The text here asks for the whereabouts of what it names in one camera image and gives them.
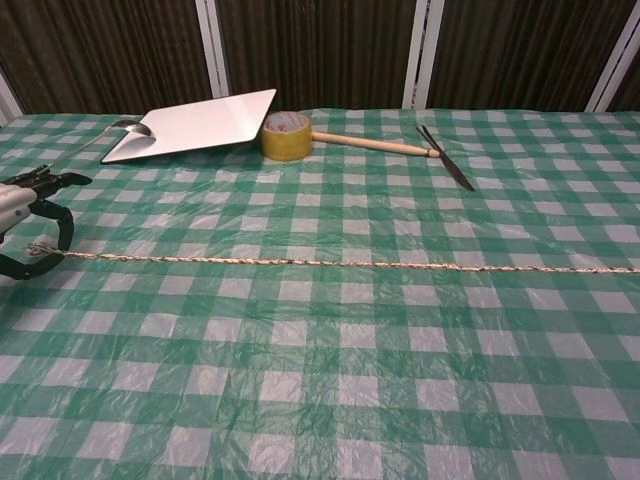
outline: curtain fold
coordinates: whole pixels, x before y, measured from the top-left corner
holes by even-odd
[[[25,113],[134,113],[211,98],[193,0],[0,0]]]
[[[635,0],[449,0],[427,106],[584,110]]]
[[[399,108],[416,0],[217,0],[233,93],[274,108]]]
[[[609,105],[610,112],[640,111],[640,50]]]

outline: rope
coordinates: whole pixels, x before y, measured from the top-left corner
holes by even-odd
[[[151,263],[213,263],[216,265],[302,265],[308,267],[390,268],[407,270],[454,270],[457,272],[542,272],[542,273],[640,273],[640,267],[537,267],[531,265],[471,266],[455,263],[401,263],[401,262],[342,262],[336,260],[299,260],[295,258],[224,258],[224,257],[167,257],[144,255],[119,255],[113,253],[67,252],[57,248],[31,244],[30,255],[54,254],[84,260]]]

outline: tape roll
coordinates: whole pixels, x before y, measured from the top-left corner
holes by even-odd
[[[311,120],[297,112],[272,113],[262,127],[262,153],[272,160],[289,161],[311,153]]]

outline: plastic tablecloth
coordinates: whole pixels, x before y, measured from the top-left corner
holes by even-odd
[[[640,266],[640,115],[307,112],[440,160],[257,144],[56,171],[74,251]],[[0,130],[0,178],[119,117]],[[2,253],[55,236],[31,217]],[[640,478],[640,277],[65,259],[0,279],[0,477]]]

